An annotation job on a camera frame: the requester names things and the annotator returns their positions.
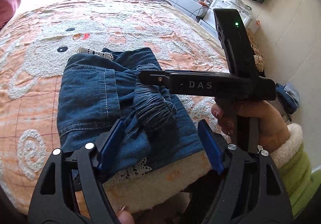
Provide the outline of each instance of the white fleece cuff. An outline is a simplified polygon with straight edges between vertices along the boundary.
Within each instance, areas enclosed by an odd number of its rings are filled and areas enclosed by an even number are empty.
[[[280,148],[271,153],[271,157],[278,169],[293,158],[303,141],[303,132],[300,125],[296,123],[290,124],[288,125],[288,131],[290,132],[290,138]]]

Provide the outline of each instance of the sleeve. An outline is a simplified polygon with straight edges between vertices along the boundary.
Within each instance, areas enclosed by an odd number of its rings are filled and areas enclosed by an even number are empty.
[[[321,170],[312,173],[308,155],[303,152],[303,133],[296,124],[288,125],[290,138],[271,157],[289,194],[294,218],[306,207],[321,184]]]

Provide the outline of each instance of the denim shirt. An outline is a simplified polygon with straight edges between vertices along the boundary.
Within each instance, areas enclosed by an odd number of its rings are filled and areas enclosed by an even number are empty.
[[[64,152],[78,150],[109,131],[126,126],[113,166],[104,180],[147,157],[153,170],[203,150],[184,106],[164,87],[140,83],[140,70],[161,70],[150,48],[68,60],[59,93],[57,127]]]

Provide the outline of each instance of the white lace trim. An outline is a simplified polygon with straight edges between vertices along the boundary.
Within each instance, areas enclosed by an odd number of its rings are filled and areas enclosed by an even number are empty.
[[[117,172],[112,178],[111,183],[117,184],[119,182],[124,182],[132,179],[136,179],[145,175],[146,172],[152,170],[152,168],[146,166],[147,159],[146,157],[142,159],[135,166],[130,166],[127,169],[123,169]]]
[[[77,53],[82,53],[82,54],[90,54],[90,55],[98,55],[100,57],[109,59],[109,60],[113,60],[114,56],[111,53],[106,53],[106,52],[99,52],[99,51],[95,51],[95,50],[90,50],[84,47],[80,47],[78,48]]]

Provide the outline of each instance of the painted fingernail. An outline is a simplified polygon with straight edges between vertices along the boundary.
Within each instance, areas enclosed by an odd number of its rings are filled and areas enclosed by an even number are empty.
[[[126,205],[124,205],[123,207],[119,207],[118,211],[116,212],[116,215],[118,216],[125,208]]]
[[[219,118],[219,112],[218,111],[214,111],[214,117],[216,118],[216,119],[218,119]]]

